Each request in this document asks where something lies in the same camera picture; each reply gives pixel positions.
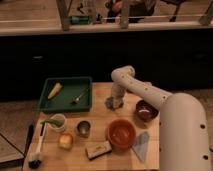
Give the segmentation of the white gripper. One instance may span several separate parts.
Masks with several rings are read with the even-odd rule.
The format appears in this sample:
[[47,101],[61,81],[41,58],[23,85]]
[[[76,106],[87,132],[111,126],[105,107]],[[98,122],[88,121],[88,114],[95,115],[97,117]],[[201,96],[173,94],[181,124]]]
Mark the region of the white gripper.
[[120,108],[123,105],[123,98],[125,95],[126,89],[117,83],[112,85],[111,96],[112,96],[112,105],[114,108]]

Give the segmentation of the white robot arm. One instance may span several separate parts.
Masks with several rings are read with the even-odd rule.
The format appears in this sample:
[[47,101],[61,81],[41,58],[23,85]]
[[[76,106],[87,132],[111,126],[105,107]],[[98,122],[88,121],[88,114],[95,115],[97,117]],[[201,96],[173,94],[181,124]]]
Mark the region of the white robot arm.
[[112,71],[113,97],[126,90],[159,111],[159,171],[212,171],[206,112],[187,93],[170,93],[135,78],[128,65]]

